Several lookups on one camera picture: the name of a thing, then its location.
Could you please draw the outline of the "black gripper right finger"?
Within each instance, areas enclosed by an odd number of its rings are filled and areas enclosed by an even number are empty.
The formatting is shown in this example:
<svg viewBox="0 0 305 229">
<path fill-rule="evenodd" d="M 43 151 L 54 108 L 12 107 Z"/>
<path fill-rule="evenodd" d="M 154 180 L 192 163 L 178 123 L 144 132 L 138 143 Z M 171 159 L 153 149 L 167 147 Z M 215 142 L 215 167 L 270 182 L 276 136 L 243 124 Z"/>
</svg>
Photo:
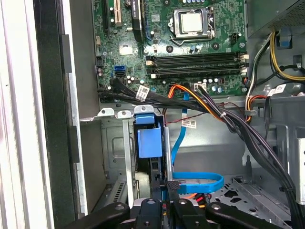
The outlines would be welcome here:
<svg viewBox="0 0 305 229">
<path fill-rule="evenodd" d="M 215 222 L 229 229 L 279 229 L 278 225 L 264 219 L 257 218 L 234 207 L 223 203 L 212 202 L 205 206 L 204 213 L 200 213 L 193 203 L 180 198 L 177 181 L 167 181 L 169 217 L 173 218 L 171 225 L 178 224 L 184 229 L 210 229 L 209 221 Z"/>
</svg>

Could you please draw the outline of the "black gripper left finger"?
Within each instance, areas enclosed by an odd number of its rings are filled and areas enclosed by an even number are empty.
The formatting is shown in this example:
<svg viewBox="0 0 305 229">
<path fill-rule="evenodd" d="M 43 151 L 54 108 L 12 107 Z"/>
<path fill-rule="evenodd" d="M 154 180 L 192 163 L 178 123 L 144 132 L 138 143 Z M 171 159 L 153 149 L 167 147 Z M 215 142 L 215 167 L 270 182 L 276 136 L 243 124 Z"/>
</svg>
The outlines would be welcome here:
<svg viewBox="0 0 305 229">
<path fill-rule="evenodd" d="M 122 202 L 111 203 L 81 219 L 65 229 L 160 229 L 163 220 L 162 191 L 165 181 L 151 182 L 151 198 L 137 199 L 129 207 Z"/>
</svg>

